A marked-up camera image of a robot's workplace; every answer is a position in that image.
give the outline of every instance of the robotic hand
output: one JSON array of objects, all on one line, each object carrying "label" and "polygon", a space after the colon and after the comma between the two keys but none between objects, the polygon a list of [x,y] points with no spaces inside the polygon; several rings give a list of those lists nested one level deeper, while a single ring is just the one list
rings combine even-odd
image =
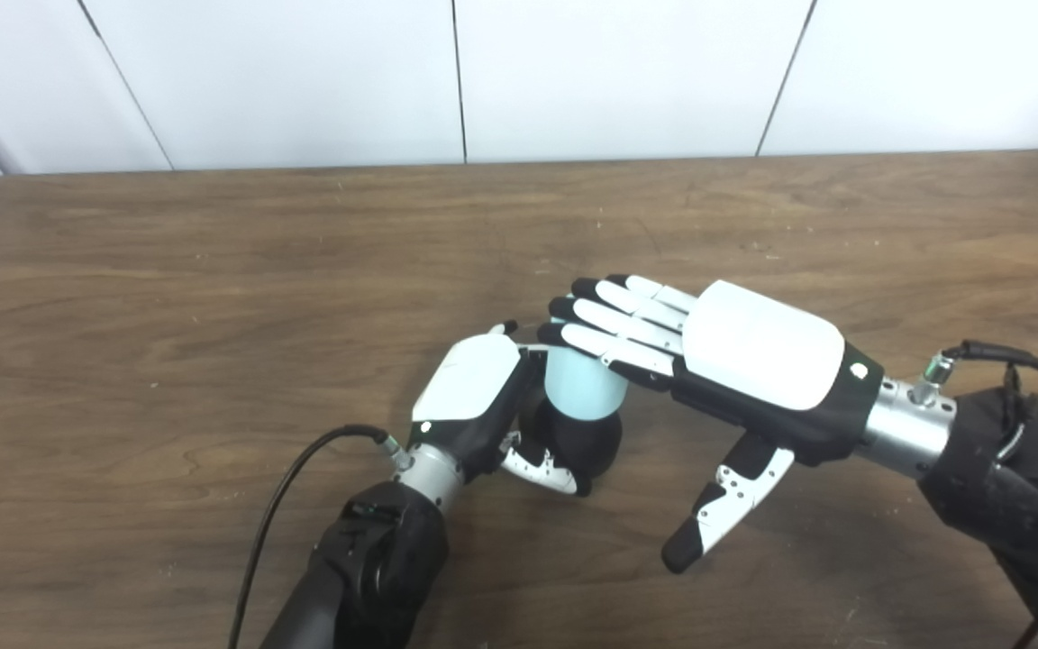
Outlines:
[{"label": "robotic hand", "polygon": [[[561,414],[549,400],[539,399],[544,367],[555,373],[562,362],[549,361],[548,350],[540,345],[517,345],[508,335],[514,329],[514,322],[499,324],[491,332],[450,348],[415,402],[406,452],[374,427],[343,427],[334,432],[371,436],[391,456],[395,471],[390,481],[352,496],[322,535],[263,649],[406,646],[417,612],[446,560],[444,518],[462,486],[483,474],[503,467],[562,493],[589,492],[589,476],[605,468],[603,461],[594,461],[595,449],[606,449],[605,464],[610,464],[618,447],[618,415],[613,414],[618,401],[597,418],[570,425],[573,420]],[[550,356],[564,352],[555,350]],[[597,385],[605,380],[625,386],[622,379],[605,379],[605,374],[609,375],[601,369]],[[562,381],[549,382],[548,395],[563,390]],[[590,395],[590,414],[597,414],[603,395],[595,390]],[[618,397],[622,400],[622,391]],[[517,415],[520,430],[514,431],[511,424]],[[556,432],[564,423],[569,427],[561,433],[572,435]],[[544,425],[547,430],[540,430]],[[552,454],[548,440],[569,436],[573,443],[555,447]],[[322,447],[317,444],[300,456],[280,483],[264,517],[256,549],[277,498],[302,461]],[[579,472],[566,468],[555,454],[580,461],[574,464]],[[231,628],[231,649],[238,642],[244,594],[255,563],[256,551],[252,551]]]},{"label": "robotic hand", "polygon": [[[829,322],[733,283],[698,298],[641,276],[571,289],[539,330],[552,353],[576,350],[589,357],[580,362],[744,428],[663,546],[668,570],[711,550],[794,461],[857,454],[913,478],[940,520],[987,543],[1038,624],[1038,395],[1021,394],[1016,371],[1038,370],[1033,354],[965,342],[910,385],[885,377]],[[971,358],[1006,362],[1005,385],[940,396],[956,362]]]}]

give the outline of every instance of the wooden table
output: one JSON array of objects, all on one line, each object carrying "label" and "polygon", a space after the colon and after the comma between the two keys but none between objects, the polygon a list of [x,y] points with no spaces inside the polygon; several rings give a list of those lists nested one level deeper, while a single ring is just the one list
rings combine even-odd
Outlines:
[{"label": "wooden table", "polygon": [[[403,436],[455,341],[531,336],[574,276],[723,276],[893,375],[963,336],[1038,351],[1038,153],[0,180],[0,648],[221,646],[265,502],[327,427]],[[953,391],[992,385],[964,369]],[[1038,382],[1030,379],[1034,387]],[[1010,646],[1028,616],[913,484],[794,468],[683,576],[659,546],[737,431],[635,391],[593,496],[464,490],[413,646]],[[243,646],[365,440],[277,515]]]}]

